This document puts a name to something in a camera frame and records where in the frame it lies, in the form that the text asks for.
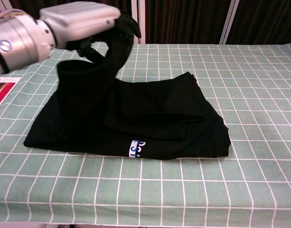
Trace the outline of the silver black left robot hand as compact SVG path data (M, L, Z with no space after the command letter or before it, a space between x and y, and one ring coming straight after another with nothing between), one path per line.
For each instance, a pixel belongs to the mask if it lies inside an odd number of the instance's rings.
M67 49L68 43L90 38L114 27L138 25L118 8L103 3L76 1L42 8L37 21L40 38L36 39L39 60L48 58L54 48Z

